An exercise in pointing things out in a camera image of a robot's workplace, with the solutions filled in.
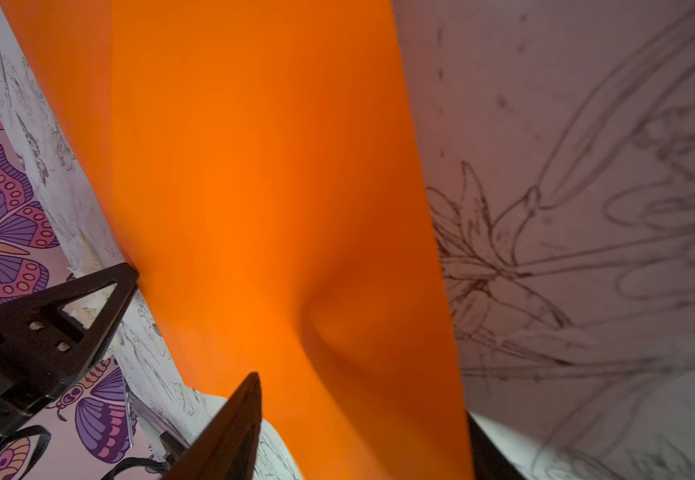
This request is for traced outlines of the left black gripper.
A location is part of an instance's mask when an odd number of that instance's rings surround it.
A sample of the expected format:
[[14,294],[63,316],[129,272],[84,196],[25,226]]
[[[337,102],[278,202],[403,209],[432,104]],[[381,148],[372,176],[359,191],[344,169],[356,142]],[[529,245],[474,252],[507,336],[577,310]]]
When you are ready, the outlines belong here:
[[[36,439],[28,473],[46,453],[51,434],[26,427],[31,418],[3,399],[19,389],[59,396],[101,360],[134,294],[139,273],[121,263],[0,305],[0,454],[16,440]],[[110,287],[89,326],[65,311],[69,304]]]

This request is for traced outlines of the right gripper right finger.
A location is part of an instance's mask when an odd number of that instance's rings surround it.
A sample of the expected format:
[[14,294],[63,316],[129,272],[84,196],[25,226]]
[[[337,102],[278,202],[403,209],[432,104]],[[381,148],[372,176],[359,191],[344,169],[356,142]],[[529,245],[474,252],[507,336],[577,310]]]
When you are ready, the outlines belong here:
[[469,413],[467,422],[475,480],[525,480],[525,476],[495,447]]

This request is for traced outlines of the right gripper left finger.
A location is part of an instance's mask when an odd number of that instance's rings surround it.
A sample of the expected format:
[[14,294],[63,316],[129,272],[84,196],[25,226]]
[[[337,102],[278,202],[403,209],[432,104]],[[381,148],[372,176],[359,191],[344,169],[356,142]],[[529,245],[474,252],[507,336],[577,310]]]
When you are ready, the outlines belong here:
[[251,480],[261,425],[260,378],[252,372],[163,478]]

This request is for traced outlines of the orange wrapping paper sheet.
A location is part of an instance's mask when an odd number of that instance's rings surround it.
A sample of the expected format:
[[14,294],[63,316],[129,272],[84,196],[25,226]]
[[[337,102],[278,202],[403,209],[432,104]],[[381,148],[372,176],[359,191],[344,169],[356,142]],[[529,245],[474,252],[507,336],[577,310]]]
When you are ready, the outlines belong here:
[[387,1],[5,1],[183,381],[308,479],[469,479]]

